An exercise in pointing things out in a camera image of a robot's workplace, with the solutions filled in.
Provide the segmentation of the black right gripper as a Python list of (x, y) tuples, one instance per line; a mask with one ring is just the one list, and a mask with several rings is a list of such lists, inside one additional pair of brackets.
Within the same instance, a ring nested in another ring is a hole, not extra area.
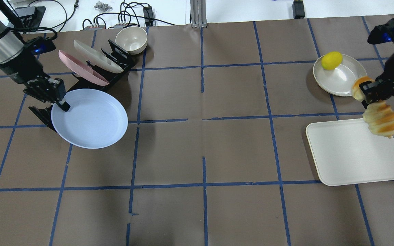
[(394, 96), (394, 81), (392, 80), (366, 81), (362, 82), (359, 88), (364, 95), (363, 101), (366, 104), (372, 104)]

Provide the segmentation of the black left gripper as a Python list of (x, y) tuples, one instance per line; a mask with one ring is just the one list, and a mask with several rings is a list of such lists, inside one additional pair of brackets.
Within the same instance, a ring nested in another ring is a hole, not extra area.
[(36, 77), (24, 83), (24, 93), (27, 95), (48, 103), (57, 103), (57, 106), (64, 112), (68, 112), (70, 104), (64, 99), (67, 93), (65, 84), (62, 79), (53, 79), (49, 77)]

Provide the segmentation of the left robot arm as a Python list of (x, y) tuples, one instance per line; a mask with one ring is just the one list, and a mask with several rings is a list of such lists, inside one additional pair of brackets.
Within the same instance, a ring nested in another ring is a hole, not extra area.
[(38, 37), (24, 41), (21, 32), (46, 30), (46, 27), (23, 28), (21, 24), (7, 27), (0, 21), (0, 69), (17, 84), (25, 86), (24, 92), (42, 102), (56, 104), (67, 112), (70, 105), (65, 102), (64, 81), (52, 79), (43, 70), (43, 65), (36, 56), (56, 49), (52, 37)]

